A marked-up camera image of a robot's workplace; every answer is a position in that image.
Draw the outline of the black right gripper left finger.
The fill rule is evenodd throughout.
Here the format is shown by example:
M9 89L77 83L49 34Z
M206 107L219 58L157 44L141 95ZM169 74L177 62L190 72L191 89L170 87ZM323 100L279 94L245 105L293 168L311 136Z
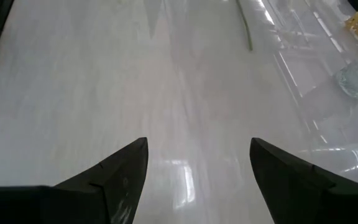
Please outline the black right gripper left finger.
M139 138L55 186L0 187L0 224L132 224L148 158Z

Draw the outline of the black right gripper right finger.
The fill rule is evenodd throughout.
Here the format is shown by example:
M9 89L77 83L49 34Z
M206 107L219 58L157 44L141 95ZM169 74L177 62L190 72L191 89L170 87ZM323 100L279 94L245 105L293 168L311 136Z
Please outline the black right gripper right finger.
M274 224L358 224L358 183L261 139L250 163Z

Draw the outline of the white artificial tulip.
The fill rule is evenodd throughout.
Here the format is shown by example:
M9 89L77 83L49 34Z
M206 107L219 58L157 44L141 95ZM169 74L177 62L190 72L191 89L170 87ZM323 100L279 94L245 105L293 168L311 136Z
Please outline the white artificial tulip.
M249 48L250 51L253 51L252 38L251 38L251 34L250 34L249 25L248 25L247 19L246 19L245 14L244 14L244 10L242 8L240 0L235 0L235 2L236 2L236 6L237 6L237 8L239 10L239 13L241 15L241 19L242 19L242 22L244 24L244 28L245 28L245 31L246 31L248 48Z

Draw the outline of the white glossy table sheet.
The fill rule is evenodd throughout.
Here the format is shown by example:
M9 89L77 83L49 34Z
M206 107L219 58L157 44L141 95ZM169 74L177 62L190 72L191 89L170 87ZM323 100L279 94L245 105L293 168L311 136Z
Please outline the white glossy table sheet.
M271 224L262 138L358 182L347 0L15 0L0 37L0 185L57 184L139 137L136 224Z

